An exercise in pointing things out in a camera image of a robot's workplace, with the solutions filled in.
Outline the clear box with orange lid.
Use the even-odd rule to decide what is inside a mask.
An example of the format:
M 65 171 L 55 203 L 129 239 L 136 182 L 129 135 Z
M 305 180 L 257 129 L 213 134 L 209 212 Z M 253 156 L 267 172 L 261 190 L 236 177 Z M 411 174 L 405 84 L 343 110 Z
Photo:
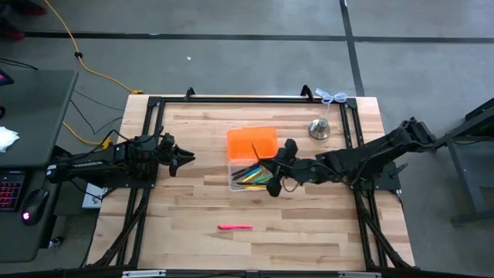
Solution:
M 245 127 L 227 132 L 227 159 L 228 159 L 228 188 L 231 192 L 249 192 L 261 190 L 238 190 L 236 182 L 241 182 L 245 177 L 232 180 L 231 173 L 258 163 L 251 143 L 260 158 L 272 158 L 278 151 L 278 135 L 274 127 Z M 270 175 L 264 169 L 264 175 Z

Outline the white crumpled tissue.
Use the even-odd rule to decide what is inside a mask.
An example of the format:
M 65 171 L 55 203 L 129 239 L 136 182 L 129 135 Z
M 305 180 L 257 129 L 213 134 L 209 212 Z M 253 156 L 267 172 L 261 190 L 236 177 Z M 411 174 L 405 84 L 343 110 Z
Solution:
M 11 131 L 6 127 L 0 127 L 0 153 L 5 153 L 18 139 L 17 132 Z

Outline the black computer mouse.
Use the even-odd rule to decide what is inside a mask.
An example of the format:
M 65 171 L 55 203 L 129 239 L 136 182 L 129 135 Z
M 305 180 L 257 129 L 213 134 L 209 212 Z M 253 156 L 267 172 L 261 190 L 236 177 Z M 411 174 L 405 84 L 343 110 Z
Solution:
M 32 191 L 22 205 L 21 220 L 24 225 L 37 224 L 44 213 L 49 192 L 45 189 Z

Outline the backlit keyboard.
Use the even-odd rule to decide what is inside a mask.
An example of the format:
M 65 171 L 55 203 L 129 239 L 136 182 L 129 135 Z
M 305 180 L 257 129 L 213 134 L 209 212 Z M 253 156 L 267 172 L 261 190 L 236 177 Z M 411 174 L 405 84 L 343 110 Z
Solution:
M 0 171 L 0 212 L 18 209 L 25 178 L 24 171 Z

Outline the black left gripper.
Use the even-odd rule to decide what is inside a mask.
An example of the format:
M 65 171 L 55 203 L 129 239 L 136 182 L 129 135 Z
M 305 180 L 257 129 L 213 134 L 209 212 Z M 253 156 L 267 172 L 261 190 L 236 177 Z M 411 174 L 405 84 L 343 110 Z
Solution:
M 150 136 L 149 140 L 154 143 L 154 156 L 160 164 L 168 166 L 171 177 L 177 175 L 179 167 L 195 160 L 195 154 L 175 144 L 174 136 L 169 133 Z

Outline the silver metal bracket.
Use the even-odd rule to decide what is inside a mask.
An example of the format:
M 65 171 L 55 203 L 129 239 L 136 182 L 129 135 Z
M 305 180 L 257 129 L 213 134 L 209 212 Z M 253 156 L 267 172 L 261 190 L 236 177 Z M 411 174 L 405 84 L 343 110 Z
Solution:
M 121 278 L 166 278 L 166 270 L 133 270 L 122 273 Z
M 338 278 L 382 278 L 380 273 L 341 271 Z

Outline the dark grey side table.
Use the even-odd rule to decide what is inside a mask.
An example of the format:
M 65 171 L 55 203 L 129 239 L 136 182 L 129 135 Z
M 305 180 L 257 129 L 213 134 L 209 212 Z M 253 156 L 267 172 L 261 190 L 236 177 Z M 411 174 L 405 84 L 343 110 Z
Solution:
M 441 147 L 448 148 L 472 203 L 472 211 L 452 217 L 451 224 L 494 220 L 494 98 L 467 113 L 464 122 L 437 139 L 431 151 Z

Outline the black aluminium table frame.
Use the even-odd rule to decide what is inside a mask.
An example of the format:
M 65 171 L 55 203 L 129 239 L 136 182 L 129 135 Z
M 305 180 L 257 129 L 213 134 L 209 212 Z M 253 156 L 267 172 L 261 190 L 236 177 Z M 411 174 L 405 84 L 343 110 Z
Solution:
M 330 136 L 309 135 L 326 118 Z M 414 277 L 401 205 L 383 186 L 383 171 L 350 187 L 343 182 L 298 185 L 282 179 L 267 189 L 228 188 L 227 132 L 274 127 L 278 150 L 296 142 L 297 158 L 360 147 L 384 132 L 377 100 L 131 95 L 121 129 L 150 135 L 163 127 L 195 154 L 175 177 L 160 166 L 154 188 L 120 188 L 102 203 L 87 264 L 78 275 L 121 278 L 125 271 L 166 270 L 166 278 L 338 278 L 341 271 Z M 217 225 L 252 225 L 223 231 Z

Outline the metal cylinder weight on base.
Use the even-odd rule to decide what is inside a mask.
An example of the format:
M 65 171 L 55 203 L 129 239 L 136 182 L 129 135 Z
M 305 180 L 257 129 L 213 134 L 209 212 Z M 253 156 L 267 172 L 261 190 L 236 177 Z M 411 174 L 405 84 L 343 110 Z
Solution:
M 308 127 L 309 135 L 317 140 L 324 140 L 330 136 L 330 125 L 326 118 L 316 119 Z

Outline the white printed box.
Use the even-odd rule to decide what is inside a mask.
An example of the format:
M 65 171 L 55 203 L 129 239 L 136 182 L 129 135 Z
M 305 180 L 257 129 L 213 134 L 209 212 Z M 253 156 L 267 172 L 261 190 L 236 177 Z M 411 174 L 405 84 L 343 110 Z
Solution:
M 86 194 L 83 197 L 82 209 L 100 209 L 103 196 L 107 193 L 107 188 L 100 188 L 90 183 L 85 189 Z

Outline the person's red shoe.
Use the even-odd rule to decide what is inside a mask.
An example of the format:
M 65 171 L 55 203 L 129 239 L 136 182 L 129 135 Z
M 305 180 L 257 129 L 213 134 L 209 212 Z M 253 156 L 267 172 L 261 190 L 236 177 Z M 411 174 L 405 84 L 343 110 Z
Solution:
M 34 2 L 18 2 L 12 5 L 12 8 L 17 11 L 20 15 L 45 15 L 46 10 Z
M 0 38 L 17 41 L 24 39 L 25 33 L 18 30 L 17 28 L 14 29 L 0 28 Z

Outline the dark grey desk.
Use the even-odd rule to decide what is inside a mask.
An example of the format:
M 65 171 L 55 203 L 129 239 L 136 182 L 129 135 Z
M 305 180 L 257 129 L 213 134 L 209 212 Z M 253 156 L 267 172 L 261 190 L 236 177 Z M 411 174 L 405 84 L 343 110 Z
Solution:
M 14 83 L 0 86 L 0 106 L 6 109 L 0 127 L 19 138 L 0 152 L 0 187 L 8 175 L 22 175 L 14 209 L 0 208 L 0 263 L 24 263 L 48 246 L 55 222 L 53 210 L 59 184 L 46 180 L 53 151 L 78 79 L 74 70 L 12 70 Z M 22 206 L 39 189 L 47 191 L 45 208 L 34 225 L 22 222 Z

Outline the yellow highlighter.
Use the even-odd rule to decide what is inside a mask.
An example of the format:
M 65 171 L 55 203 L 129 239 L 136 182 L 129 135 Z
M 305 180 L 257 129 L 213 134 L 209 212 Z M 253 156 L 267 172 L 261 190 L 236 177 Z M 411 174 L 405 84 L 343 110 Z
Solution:
M 261 170 L 257 171 L 255 174 L 246 176 L 242 181 L 247 181 L 247 182 L 253 182 L 256 178 L 259 178 L 261 175 L 263 175 L 264 169 L 262 168 Z

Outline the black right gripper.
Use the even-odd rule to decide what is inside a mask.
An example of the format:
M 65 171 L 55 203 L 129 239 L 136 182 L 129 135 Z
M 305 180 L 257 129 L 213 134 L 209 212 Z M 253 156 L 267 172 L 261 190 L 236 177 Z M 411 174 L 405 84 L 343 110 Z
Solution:
M 270 196 L 278 197 L 283 186 L 283 178 L 291 178 L 302 185 L 306 182 L 319 184 L 323 182 L 323 168 L 313 159 L 296 157 L 298 147 L 293 139 L 287 139 L 272 158 L 260 158 L 261 166 L 271 174 L 266 189 Z

